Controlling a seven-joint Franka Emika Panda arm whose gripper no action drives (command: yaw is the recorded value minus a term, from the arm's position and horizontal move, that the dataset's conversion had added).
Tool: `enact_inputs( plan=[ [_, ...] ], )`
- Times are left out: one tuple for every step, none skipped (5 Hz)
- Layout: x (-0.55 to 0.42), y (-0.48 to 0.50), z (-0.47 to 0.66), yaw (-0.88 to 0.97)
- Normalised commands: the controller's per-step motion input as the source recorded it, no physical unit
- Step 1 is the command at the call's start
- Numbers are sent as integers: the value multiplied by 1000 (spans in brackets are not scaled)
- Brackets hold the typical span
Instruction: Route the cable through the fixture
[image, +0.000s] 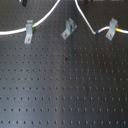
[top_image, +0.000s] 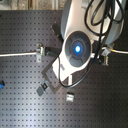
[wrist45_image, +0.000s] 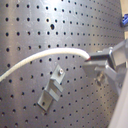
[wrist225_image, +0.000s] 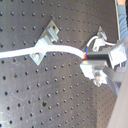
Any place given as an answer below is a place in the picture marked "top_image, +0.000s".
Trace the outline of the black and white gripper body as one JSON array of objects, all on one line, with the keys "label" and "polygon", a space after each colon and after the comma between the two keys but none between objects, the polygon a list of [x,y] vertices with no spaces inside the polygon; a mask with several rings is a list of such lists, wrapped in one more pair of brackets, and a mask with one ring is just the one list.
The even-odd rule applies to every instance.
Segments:
[{"label": "black and white gripper body", "polygon": [[[64,88],[76,86],[86,77],[91,69],[89,64],[92,64],[93,43],[94,40],[90,39],[84,32],[75,31],[65,38],[62,49],[46,47],[46,55],[53,55],[56,59],[42,71],[43,76],[46,77],[45,72],[52,67],[59,83]],[[87,68],[87,71],[74,84],[63,84],[63,81],[70,75],[85,68]]]}]

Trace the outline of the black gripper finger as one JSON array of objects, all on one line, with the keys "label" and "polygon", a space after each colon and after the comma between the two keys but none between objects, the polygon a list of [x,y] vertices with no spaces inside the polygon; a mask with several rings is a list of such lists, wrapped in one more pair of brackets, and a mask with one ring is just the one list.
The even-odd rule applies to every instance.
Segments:
[{"label": "black gripper finger", "polygon": [[47,89],[48,89],[47,83],[43,83],[37,88],[36,92],[38,96],[41,97],[46,92]]}]

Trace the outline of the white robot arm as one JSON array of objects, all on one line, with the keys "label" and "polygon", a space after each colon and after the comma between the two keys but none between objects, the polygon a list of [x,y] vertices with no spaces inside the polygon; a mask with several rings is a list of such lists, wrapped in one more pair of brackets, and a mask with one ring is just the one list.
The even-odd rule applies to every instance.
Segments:
[{"label": "white robot arm", "polygon": [[72,88],[89,73],[95,59],[107,57],[124,23],[126,0],[67,0],[61,18],[62,48],[42,47],[43,56],[55,59],[45,67],[45,81],[36,90],[42,96],[48,87]]}]

